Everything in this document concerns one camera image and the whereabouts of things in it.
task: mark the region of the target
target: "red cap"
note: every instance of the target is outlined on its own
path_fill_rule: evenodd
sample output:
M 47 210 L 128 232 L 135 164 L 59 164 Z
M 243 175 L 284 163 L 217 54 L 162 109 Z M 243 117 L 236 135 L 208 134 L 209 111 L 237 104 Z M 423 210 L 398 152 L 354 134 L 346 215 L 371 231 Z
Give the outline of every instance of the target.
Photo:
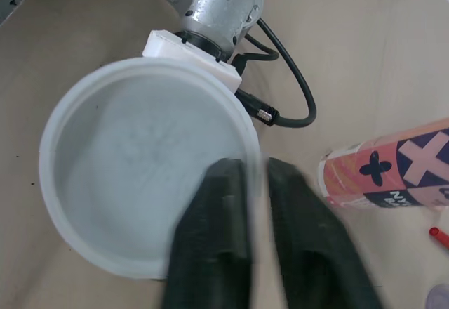
M 447 235 L 437 227 L 432 227 L 429 231 L 429 234 L 436 240 L 438 240 L 438 242 L 440 242 L 444 247 L 449 249 L 449 235 Z

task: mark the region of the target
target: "spray can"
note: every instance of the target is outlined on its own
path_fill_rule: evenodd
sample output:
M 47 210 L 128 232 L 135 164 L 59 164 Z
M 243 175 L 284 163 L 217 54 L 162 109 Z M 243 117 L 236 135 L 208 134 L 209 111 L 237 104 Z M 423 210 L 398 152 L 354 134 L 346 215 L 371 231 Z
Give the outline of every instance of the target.
M 449 206 L 449 119 L 331 152 L 318 177 L 335 206 Z

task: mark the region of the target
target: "beige tabletop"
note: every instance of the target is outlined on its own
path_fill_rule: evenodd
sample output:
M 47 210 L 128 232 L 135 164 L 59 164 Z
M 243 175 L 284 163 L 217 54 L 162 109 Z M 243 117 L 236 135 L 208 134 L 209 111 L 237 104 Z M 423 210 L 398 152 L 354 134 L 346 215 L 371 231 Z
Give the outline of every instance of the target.
M 265 1 L 263 18 L 303 71 L 319 116 L 302 130 L 257 131 L 266 153 L 298 165 L 311 184 L 329 150 L 449 116 L 446 0 Z M 41 198 L 37 149 L 76 81 L 139 55 L 151 29 L 176 22 L 164 0 L 26 0 L 0 26 L 0 308 L 158 308 L 162 283 L 103 272 L 60 239 Z M 307 111 L 281 61 L 250 65 L 243 86 L 283 115 Z M 265 195 L 257 212 L 253 307 L 282 308 Z M 449 282 L 449 255 L 427 236 L 433 225 L 449 230 L 447 211 L 339 214 L 386 308 L 423 308 L 430 288 Z

